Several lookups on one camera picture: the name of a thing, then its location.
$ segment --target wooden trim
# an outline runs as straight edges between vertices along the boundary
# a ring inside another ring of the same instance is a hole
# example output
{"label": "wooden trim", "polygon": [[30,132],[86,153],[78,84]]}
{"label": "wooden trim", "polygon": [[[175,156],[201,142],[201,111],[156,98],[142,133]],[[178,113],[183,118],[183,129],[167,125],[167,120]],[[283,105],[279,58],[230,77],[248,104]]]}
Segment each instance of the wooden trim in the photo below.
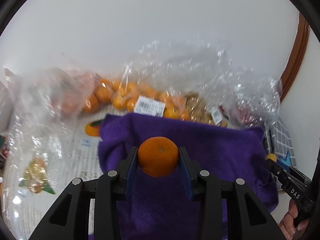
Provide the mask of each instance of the wooden trim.
{"label": "wooden trim", "polygon": [[296,78],[300,69],[308,44],[309,30],[309,24],[302,16],[302,14],[299,13],[299,23],[296,39],[294,41],[287,66],[280,78],[282,81],[282,95],[280,98],[281,101],[289,92],[289,89],[292,86],[294,79]]}

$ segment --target gray plaid fabric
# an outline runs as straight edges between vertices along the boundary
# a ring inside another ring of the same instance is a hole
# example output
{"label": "gray plaid fabric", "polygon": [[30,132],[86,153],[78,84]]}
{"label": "gray plaid fabric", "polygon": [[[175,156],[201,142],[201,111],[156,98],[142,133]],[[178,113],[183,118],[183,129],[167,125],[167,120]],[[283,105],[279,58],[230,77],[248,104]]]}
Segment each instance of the gray plaid fabric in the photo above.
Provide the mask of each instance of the gray plaid fabric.
{"label": "gray plaid fabric", "polygon": [[279,160],[285,160],[289,153],[292,166],[297,167],[291,137],[280,117],[271,129],[265,132],[265,139],[268,153],[274,153]]}

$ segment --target human hand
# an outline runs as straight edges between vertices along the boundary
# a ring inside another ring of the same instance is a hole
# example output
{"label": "human hand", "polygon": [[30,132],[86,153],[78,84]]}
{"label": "human hand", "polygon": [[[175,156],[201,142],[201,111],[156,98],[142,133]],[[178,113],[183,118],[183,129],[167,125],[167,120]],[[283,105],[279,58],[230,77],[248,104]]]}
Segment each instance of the human hand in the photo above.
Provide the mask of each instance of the human hand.
{"label": "human hand", "polygon": [[283,219],[279,223],[279,227],[283,232],[287,240],[297,239],[297,236],[294,235],[296,231],[299,231],[299,236],[303,235],[304,231],[307,228],[307,225],[310,219],[305,219],[300,222],[297,228],[294,227],[293,219],[298,216],[298,208],[294,200],[290,199],[289,210],[287,214],[284,215]]}

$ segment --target purple fabric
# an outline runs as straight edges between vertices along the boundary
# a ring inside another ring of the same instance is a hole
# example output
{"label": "purple fabric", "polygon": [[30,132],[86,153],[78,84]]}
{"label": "purple fabric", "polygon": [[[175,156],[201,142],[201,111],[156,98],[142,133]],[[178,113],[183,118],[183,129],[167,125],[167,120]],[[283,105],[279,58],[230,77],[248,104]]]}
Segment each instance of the purple fabric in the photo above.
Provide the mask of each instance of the purple fabric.
{"label": "purple fabric", "polygon": [[[107,115],[101,124],[98,155],[103,172],[116,167],[132,146],[164,136],[184,146],[191,159],[218,178],[243,178],[271,212],[278,204],[276,185],[264,166],[260,128],[231,130],[140,114]],[[137,170],[131,197],[117,202],[123,240],[195,239],[200,205],[186,197],[179,168],[162,178]],[[222,207],[227,236],[226,205]]]}

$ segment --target wall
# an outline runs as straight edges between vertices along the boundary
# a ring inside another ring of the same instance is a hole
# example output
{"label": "wall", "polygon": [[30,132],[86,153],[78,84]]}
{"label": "wall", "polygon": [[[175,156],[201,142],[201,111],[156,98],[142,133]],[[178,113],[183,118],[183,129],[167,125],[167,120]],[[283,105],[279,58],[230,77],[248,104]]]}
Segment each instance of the wall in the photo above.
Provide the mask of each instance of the wall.
{"label": "wall", "polygon": [[313,31],[298,75],[281,104],[299,170],[312,178],[320,138],[320,43]]}
{"label": "wall", "polygon": [[280,76],[297,23],[288,0],[28,0],[0,37],[0,66],[108,72],[154,39],[200,33],[230,41],[236,65]]}

